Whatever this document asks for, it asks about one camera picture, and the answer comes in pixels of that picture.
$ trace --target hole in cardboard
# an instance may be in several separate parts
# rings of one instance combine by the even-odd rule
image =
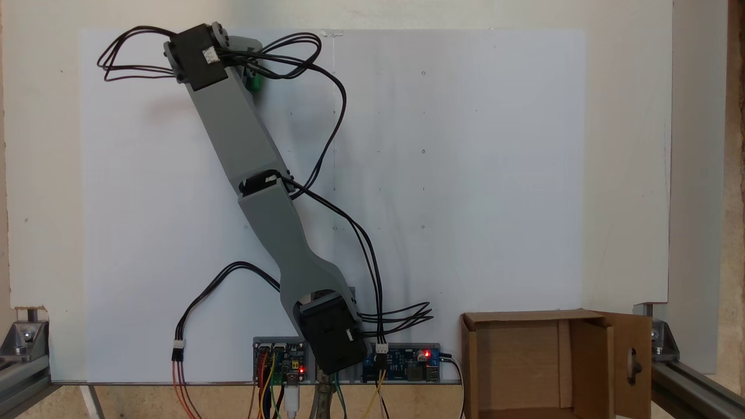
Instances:
[[[626,363],[626,381],[636,385],[636,374],[641,373],[641,364],[636,360],[636,349],[630,347]]]

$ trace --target open cardboard box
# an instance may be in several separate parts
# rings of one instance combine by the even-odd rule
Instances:
[[[461,330],[467,419],[651,416],[649,317],[464,313]]]

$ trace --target bolt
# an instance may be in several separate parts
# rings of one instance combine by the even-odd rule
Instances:
[[[23,336],[23,340],[25,340],[26,342],[29,342],[29,341],[31,341],[31,339],[34,338],[34,330],[33,329],[24,329],[21,332],[21,336]]]

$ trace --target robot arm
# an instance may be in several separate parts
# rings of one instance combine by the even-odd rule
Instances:
[[[250,74],[226,66],[215,48],[258,51],[261,43],[229,37],[222,25],[199,25],[165,43],[165,56],[197,108],[238,205],[279,266],[280,300],[326,374],[365,358],[367,343],[351,290],[339,268],[313,253],[293,205],[282,155],[248,90]]]

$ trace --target circuit board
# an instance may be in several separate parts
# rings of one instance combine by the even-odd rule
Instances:
[[[378,379],[375,367],[375,353],[362,362],[362,382],[374,382]],[[440,346],[410,345],[399,347],[390,344],[387,354],[386,381],[439,382],[440,381]]]
[[[258,372],[261,365],[260,361],[263,359],[266,368],[271,368],[271,362],[274,357],[274,375],[272,376],[271,382],[273,384],[282,384],[287,381],[288,375],[294,374],[298,381],[302,382],[308,378],[306,373],[308,345],[305,342],[266,342],[266,341],[254,341],[253,344],[253,380],[254,382],[259,378]]]

